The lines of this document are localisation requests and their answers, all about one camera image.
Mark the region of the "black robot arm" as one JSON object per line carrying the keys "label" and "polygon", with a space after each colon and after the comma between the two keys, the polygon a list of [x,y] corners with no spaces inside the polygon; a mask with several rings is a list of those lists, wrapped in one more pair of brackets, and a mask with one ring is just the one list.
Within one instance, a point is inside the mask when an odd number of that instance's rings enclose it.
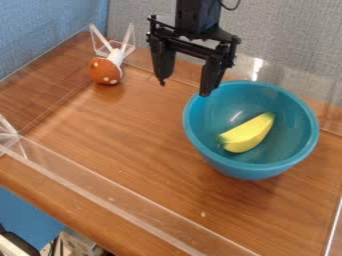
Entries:
{"label": "black robot arm", "polygon": [[173,75],[177,53],[205,60],[199,95],[219,87],[226,70],[234,66],[241,38],[219,27],[221,9],[233,11],[222,0],[177,0],[175,18],[153,14],[147,42],[155,76],[165,85]]}

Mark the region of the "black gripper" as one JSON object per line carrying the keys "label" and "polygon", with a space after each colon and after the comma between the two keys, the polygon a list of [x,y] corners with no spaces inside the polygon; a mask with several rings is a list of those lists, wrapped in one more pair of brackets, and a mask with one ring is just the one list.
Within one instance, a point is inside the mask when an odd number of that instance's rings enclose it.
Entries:
{"label": "black gripper", "polygon": [[149,17],[147,42],[151,48],[154,73],[161,85],[173,75],[177,53],[206,61],[202,68],[199,95],[207,97],[218,88],[227,68],[234,66],[241,38],[218,24],[202,31],[183,29],[166,16]]}

